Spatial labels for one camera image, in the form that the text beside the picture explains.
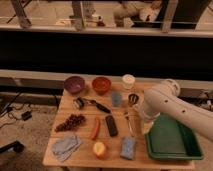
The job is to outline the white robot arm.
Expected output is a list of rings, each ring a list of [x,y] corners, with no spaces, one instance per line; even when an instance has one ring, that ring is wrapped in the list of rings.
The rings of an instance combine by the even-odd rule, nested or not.
[[[167,114],[213,142],[213,112],[181,100],[179,94],[179,84],[165,79],[144,91],[136,111],[145,123],[154,122],[160,113]]]

